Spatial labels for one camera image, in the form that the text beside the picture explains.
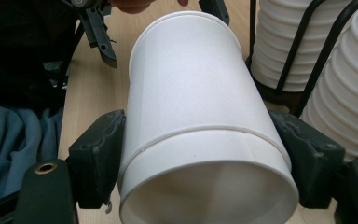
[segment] paper cup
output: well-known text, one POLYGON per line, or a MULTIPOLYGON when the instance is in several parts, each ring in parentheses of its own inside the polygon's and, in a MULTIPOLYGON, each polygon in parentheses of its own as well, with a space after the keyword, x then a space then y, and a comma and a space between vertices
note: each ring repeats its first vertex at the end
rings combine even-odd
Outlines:
POLYGON ((283 223, 298 200, 290 159, 216 17, 153 22, 130 59, 118 187, 124 223, 283 223))
POLYGON ((344 146, 346 161, 358 157, 358 11, 333 50, 301 118, 344 146))
MULTIPOLYGON (((284 91, 305 89, 334 21, 349 2, 326 1, 314 11, 283 86, 284 91)), ((260 0, 251 70, 261 84, 272 89, 277 87, 298 26, 310 3, 311 0, 260 0), (266 55, 275 60, 266 60, 266 55)))

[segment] wooden surface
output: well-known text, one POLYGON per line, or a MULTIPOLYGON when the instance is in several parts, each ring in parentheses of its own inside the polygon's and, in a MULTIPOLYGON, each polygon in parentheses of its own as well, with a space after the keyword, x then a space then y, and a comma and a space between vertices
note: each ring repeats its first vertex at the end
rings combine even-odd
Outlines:
MULTIPOLYGON (((243 58, 249 53, 249 1, 226 1, 230 15, 230 28, 241 42, 243 58)), ((117 69, 108 67, 101 60, 97 49, 91 49, 83 36, 71 63, 68 92, 65 102, 59 158, 68 157, 68 148, 102 114, 125 109, 129 90, 129 58, 136 39, 148 24, 168 13, 179 10, 200 10, 197 0, 190 0, 188 7, 180 7, 175 0, 159 0, 146 11, 129 15, 116 8, 105 19, 108 34, 117 55, 117 69)), ((79 209, 80 223, 121 223, 118 215, 119 195, 117 188, 112 194, 113 211, 79 209)), ((298 207, 287 223, 334 223, 333 212, 309 210, 298 207)))

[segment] finger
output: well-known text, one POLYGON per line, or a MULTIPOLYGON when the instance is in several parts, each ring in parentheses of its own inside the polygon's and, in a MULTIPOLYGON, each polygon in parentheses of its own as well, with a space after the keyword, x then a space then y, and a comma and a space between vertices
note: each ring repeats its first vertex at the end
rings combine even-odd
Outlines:
POLYGON ((109 0, 112 6, 130 14, 139 13, 147 9, 155 0, 109 0))
POLYGON ((129 13, 129 14, 136 14, 136 13, 140 13, 140 12, 144 11, 149 6, 150 6, 150 4, 144 5, 142 7, 118 7, 118 9, 120 9, 120 11, 129 13))
POLYGON ((188 5, 188 0, 178 0, 179 5, 182 7, 185 7, 188 5))

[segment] blue cloth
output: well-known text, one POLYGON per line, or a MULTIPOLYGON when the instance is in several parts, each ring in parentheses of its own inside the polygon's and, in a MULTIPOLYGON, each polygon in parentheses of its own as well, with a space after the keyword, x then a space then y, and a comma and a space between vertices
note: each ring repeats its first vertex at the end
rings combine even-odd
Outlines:
POLYGON ((21 188, 30 166, 57 158, 62 111, 0 106, 0 198, 21 188))

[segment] stack of white cups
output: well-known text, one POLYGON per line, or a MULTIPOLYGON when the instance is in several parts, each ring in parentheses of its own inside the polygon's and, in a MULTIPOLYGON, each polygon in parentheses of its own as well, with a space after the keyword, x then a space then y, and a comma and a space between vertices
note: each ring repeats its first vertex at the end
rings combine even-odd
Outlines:
MULTIPOLYGON (((350 1, 325 1, 315 10, 286 79, 284 91, 300 92, 305 89, 332 24, 350 1)), ((272 89, 277 87, 298 25, 310 2, 260 0, 251 70, 261 84, 272 89)))
POLYGON ((301 117, 358 157, 358 12, 333 50, 301 117))

